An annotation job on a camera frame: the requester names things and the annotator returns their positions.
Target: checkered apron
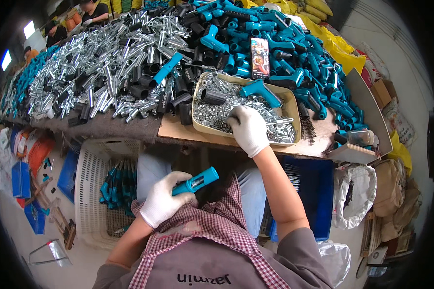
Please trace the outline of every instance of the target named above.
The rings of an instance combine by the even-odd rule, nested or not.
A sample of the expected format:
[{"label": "checkered apron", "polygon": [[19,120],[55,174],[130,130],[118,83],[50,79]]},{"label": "checkered apron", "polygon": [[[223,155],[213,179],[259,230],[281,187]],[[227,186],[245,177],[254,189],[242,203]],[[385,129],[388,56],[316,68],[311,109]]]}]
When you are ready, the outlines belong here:
[{"label": "checkered apron", "polygon": [[[139,216],[142,205],[137,200],[132,203],[135,216]],[[192,200],[156,228],[148,240],[129,289],[145,288],[156,256],[194,237],[207,238],[248,256],[269,288],[289,288],[263,257],[246,228],[241,207],[241,191],[237,177],[233,174],[226,195],[219,202],[206,204],[202,209],[198,209],[197,200]]]}]

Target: person in orange shirt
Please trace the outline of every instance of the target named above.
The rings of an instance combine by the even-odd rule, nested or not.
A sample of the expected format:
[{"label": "person in orange shirt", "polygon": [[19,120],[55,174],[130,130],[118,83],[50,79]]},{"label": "person in orange shirt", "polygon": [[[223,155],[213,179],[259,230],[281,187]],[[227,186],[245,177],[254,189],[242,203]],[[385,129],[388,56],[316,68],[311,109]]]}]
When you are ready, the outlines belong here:
[{"label": "person in orange shirt", "polygon": [[36,57],[39,52],[35,49],[30,49],[30,46],[24,49],[24,57],[26,58],[26,66],[29,65],[30,61]]}]

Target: fluorescent light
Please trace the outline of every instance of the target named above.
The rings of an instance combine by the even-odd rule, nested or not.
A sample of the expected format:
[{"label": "fluorescent light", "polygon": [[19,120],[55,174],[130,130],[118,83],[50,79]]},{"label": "fluorescent light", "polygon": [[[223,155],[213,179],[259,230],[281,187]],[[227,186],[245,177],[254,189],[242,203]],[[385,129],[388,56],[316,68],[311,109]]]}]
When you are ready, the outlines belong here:
[{"label": "fluorescent light", "polygon": [[3,60],[2,60],[3,71],[5,71],[5,69],[8,67],[8,64],[10,64],[10,62],[12,62],[12,57],[10,55],[10,51],[6,50],[5,56],[3,57]]},{"label": "fluorescent light", "polygon": [[24,35],[26,36],[26,39],[29,38],[34,31],[34,21],[30,21],[29,24],[24,27]]}]

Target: workbench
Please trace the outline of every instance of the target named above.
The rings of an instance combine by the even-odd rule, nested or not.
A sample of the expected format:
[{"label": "workbench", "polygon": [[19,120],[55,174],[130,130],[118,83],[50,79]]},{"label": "workbench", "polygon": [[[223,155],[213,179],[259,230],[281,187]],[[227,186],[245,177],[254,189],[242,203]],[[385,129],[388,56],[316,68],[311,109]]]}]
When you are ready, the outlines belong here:
[{"label": "workbench", "polygon": [[[338,129],[333,120],[335,113],[329,108],[327,109],[327,117],[324,120],[315,120],[314,112],[308,110],[317,134],[312,146],[309,145],[308,140],[301,139],[298,143],[289,147],[272,145],[273,150],[279,154],[295,155],[299,158],[324,158],[359,164],[368,164],[391,152],[393,147],[382,114],[373,95],[355,69],[347,75],[347,84],[351,91],[352,100],[365,112],[365,123],[379,137],[381,155],[375,155],[373,151],[362,147],[345,144],[330,153],[328,157],[324,156],[322,153],[333,142],[334,133]],[[39,121],[32,119],[29,124],[34,128],[49,129],[55,133],[62,131],[67,137],[86,136],[93,139],[131,138],[146,143],[163,142],[186,146],[206,145],[211,148],[240,150],[234,138],[198,132],[192,125],[183,126],[179,117],[172,116],[170,113],[163,117],[149,116],[144,119],[136,117],[126,124],[125,118],[113,119],[113,112],[114,109],[111,108],[106,114],[98,113],[87,124],[74,127],[68,125],[68,119],[75,118],[78,115],[74,110],[71,110],[64,119],[45,118]],[[26,124],[20,119],[8,118],[7,120]]]},{"label": "workbench", "polygon": [[[94,139],[122,137],[138,139],[148,143],[163,142],[187,146],[203,144],[208,147],[227,150],[240,149],[235,139],[200,133],[192,125],[183,126],[180,123],[180,118],[172,116],[170,113],[162,118],[157,116],[149,116],[144,119],[135,118],[126,124],[125,118],[113,119],[113,112],[114,110],[110,109],[106,114],[98,113],[87,124],[74,127],[68,125],[68,119],[75,118],[78,115],[74,110],[71,110],[64,119],[32,119],[29,125],[33,128],[49,129],[54,133],[64,132],[67,137],[86,136]],[[277,153],[291,154],[302,158],[324,158],[322,152],[329,147],[333,134],[337,130],[337,126],[333,123],[333,115],[334,113],[329,111],[326,119],[312,121],[317,134],[312,146],[309,146],[307,140],[300,140],[290,147],[272,146],[273,150]],[[6,120],[16,124],[28,124],[20,119],[7,118]]]}]

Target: white plastic basket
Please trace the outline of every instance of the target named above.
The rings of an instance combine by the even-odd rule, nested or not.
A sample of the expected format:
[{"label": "white plastic basket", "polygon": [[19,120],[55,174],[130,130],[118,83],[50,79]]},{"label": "white plastic basket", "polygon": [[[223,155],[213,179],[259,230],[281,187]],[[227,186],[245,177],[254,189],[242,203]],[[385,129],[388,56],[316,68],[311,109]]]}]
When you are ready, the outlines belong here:
[{"label": "white plastic basket", "polygon": [[110,250],[122,234],[114,232],[133,222],[124,210],[108,210],[100,204],[100,188],[114,161],[137,160],[143,144],[131,139],[86,140],[81,147],[75,178],[77,239],[88,246]]}]

